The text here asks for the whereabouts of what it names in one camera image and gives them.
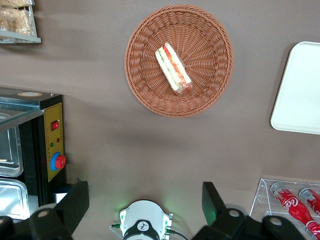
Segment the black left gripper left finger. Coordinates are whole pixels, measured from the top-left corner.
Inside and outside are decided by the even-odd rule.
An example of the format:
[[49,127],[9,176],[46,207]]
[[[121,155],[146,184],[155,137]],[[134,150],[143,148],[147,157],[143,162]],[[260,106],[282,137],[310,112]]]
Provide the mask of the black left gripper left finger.
[[2,240],[71,240],[89,209],[89,185],[78,181],[57,204],[38,208],[28,219],[14,223],[0,218]]

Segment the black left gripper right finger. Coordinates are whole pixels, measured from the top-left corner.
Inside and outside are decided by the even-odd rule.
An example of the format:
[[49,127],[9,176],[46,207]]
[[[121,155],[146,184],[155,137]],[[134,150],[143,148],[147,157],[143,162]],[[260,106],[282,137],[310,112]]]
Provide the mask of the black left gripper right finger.
[[215,185],[202,184],[202,211],[207,225],[194,240],[304,240],[305,237],[288,219],[265,216],[261,222],[236,208],[227,208]]

